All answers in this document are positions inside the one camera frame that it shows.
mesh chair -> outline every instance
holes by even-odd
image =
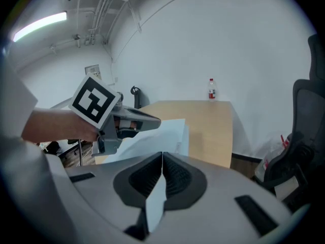
[[[309,79],[325,82],[325,51],[318,34],[308,38],[311,53]]]
[[[264,188],[276,194],[276,187],[297,180],[298,187],[283,199],[295,211],[310,201],[310,189],[323,178],[325,156],[325,83],[297,80],[293,89],[294,122],[287,149],[268,165],[264,182],[254,178]]]

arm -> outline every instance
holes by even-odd
[[[62,139],[94,142],[96,128],[71,110],[35,109],[22,132],[22,138],[34,143]]]

electrical box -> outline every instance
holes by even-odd
[[[92,75],[94,75],[98,79],[102,79],[99,65],[92,65],[92,66],[86,67],[85,68],[86,75],[88,72],[90,72]]]

metal chair leg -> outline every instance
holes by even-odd
[[[80,166],[82,166],[82,147],[81,147],[81,140],[80,139],[78,139],[78,146],[79,146]]]

white paper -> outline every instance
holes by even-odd
[[[177,154],[188,156],[189,149],[189,128],[187,125],[184,126],[182,144],[180,146],[179,152]]]
[[[299,183],[297,181],[297,178],[293,176],[288,181],[285,181],[274,187],[275,196],[278,200],[283,201],[298,187]]]
[[[158,129],[139,132],[134,138],[123,141],[117,153],[109,155],[103,163],[161,151],[175,153],[182,143],[184,127],[184,119],[164,120]]]
[[[153,232],[158,226],[164,214],[164,203],[166,200],[166,179],[161,174],[155,187],[146,199],[146,217],[149,232]]]

